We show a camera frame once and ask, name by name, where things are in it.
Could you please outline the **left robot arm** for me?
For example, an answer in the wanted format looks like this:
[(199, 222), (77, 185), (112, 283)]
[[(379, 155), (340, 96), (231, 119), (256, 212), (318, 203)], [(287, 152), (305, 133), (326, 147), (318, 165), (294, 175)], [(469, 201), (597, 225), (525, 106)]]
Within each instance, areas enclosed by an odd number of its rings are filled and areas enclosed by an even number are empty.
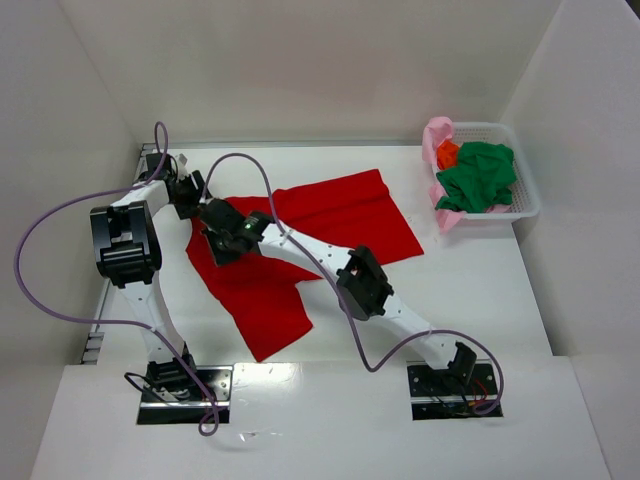
[(119, 289), (134, 320), (143, 325), (145, 394), (159, 402), (180, 402), (197, 397), (197, 384), (185, 371), (196, 367), (161, 291), (162, 253), (153, 217), (167, 205), (181, 220), (194, 217), (204, 180), (199, 171), (187, 170), (184, 155), (169, 156), (165, 163), (161, 158), (160, 153), (147, 155), (147, 170), (132, 190), (92, 209), (90, 225), (99, 273)]

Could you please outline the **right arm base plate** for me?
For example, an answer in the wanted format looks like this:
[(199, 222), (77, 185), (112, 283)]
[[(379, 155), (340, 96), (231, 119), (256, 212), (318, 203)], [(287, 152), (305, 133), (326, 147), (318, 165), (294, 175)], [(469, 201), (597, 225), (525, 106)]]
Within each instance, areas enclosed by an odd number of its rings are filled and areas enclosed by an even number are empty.
[(456, 379), (447, 370), (434, 370), (424, 362), (409, 362), (406, 372), (414, 421), (503, 416), (500, 401), (492, 407), (500, 384), (488, 361), (477, 363), (468, 380)]

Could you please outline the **red t-shirt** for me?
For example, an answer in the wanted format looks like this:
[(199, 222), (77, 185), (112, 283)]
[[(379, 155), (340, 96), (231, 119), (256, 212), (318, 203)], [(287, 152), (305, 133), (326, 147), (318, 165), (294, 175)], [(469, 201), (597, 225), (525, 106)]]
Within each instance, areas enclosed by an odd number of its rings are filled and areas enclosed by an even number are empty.
[[(381, 264), (423, 253), (377, 169), (278, 189), (272, 200), (253, 196), (228, 201), (244, 215), (276, 212), (283, 223), (326, 243), (365, 245)], [(297, 285), (314, 279), (314, 274), (256, 254), (218, 267), (203, 230), (202, 222), (193, 220), (187, 256), (210, 293), (233, 317), (256, 361), (266, 360), (311, 330)]]

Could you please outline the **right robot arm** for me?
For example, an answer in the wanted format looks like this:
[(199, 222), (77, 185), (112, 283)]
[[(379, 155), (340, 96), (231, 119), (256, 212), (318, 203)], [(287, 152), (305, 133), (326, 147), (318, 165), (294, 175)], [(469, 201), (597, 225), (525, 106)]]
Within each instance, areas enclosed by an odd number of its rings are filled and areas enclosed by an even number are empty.
[[(427, 363), (430, 375), (446, 387), (466, 387), (477, 354), (462, 341), (441, 340), (449, 330), (439, 330), (394, 291), (373, 251), (365, 245), (348, 248), (323, 242), (282, 223), (276, 214), (254, 211), (245, 216), (219, 198), (199, 205), (199, 220), (218, 266), (248, 255), (275, 259), (325, 279), (347, 317), (365, 368), (374, 373), (405, 346)], [(356, 323), (370, 322), (399, 339), (376, 365), (366, 359)]]

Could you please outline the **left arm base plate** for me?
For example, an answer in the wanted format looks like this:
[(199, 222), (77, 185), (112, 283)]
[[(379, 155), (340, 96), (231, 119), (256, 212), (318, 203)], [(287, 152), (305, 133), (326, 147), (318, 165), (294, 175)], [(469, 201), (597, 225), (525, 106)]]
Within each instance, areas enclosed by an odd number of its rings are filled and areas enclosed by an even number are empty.
[[(203, 366), (197, 370), (200, 381), (208, 388), (216, 400), (219, 420), (222, 425), (230, 420), (230, 401), (234, 367)], [(136, 418), (137, 425), (197, 425), (203, 416), (211, 413), (208, 397), (197, 385), (181, 390), (168, 390), (149, 383), (151, 375), (142, 379), (138, 374), (127, 373), (135, 382), (140, 393)]]

